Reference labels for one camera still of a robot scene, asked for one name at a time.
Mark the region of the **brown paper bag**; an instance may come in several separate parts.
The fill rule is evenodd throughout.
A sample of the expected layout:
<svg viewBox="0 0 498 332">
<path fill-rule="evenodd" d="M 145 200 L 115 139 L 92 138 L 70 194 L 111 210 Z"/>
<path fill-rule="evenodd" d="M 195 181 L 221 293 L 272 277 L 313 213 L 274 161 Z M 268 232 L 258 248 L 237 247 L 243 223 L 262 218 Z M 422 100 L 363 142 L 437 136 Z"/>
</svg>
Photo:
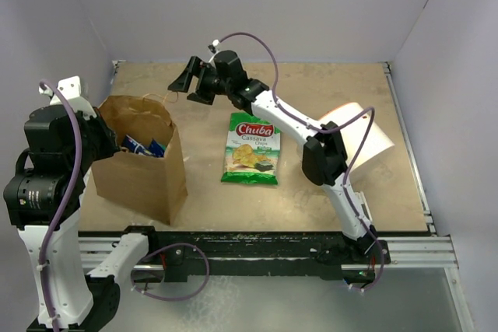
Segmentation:
<svg viewBox="0 0 498 332">
<path fill-rule="evenodd" d="M 156 141 L 166 149 L 162 157 L 121 150 L 96 161 L 92 165 L 96 193 L 153 220 L 173 224 L 188 190 L 180 134 L 170 113 L 162 103 L 138 96 L 109 96 L 99 111 L 117 135 L 119 146 L 129 135 L 141 145 Z"/>
</svg>

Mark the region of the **green Chuba cassava chips bag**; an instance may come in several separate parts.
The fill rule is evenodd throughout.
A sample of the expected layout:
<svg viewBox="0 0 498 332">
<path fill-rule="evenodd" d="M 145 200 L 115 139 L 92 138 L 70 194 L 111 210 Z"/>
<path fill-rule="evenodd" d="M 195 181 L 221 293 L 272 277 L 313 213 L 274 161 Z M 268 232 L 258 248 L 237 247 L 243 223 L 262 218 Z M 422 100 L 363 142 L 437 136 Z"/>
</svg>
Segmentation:
<svg viewBox="0 0 498 332">
<path fill-rule="evenodd" d="M 276 186 L 280 152 L 278 128 L 250 114 L 232 113 L 221 181 Z"/>
</svg>

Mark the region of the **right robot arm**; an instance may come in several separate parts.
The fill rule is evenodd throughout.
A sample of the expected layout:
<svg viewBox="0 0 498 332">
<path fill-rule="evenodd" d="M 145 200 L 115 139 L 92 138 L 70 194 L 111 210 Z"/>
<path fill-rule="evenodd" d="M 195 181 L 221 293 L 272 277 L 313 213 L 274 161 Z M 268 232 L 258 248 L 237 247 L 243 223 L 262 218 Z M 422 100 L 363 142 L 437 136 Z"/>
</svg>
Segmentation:
<svg viewBox="0 0 498 332">
<path fill-rule="evenodd" d="M 234 51 L 221 51 L 211 63 L 193 56 L 169 84 L 171 92 L 187 93 L 190 101 L 211 105 L 224 95 L 238 110 L 276 126 L 302 148 L 304 176 L 322 188 L 339 219 L 347 257 L 363 263 L 374 253 L 378 238 L 349 179 L 352 162 L 342 139 L 342 126 L 319 122 L 280 100 L 275 91 L 247 75 Z"/>
</svg>

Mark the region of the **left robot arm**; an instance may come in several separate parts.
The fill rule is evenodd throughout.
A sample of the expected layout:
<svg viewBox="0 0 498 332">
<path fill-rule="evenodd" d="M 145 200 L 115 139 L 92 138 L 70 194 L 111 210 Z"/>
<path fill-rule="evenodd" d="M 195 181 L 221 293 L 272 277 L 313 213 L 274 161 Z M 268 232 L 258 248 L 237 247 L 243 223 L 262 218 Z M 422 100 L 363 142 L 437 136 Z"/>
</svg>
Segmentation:
<svg viewBox="0 0 498 332">
<path fill-rule="evenodd" d="M 152 228 L 127 228 L 109 255 L 85 271 L 79 246 L 81 197 L 91 165 L 117 151 L 115 133 L 97 108 L 62 105 L 35 110 L 28 141 L 3 192 L 9 219 L 23 241 L 39 312 L 30 331 L 100 331 L 114 318 L 132 268 L 160 255 Z"/>
</svg>

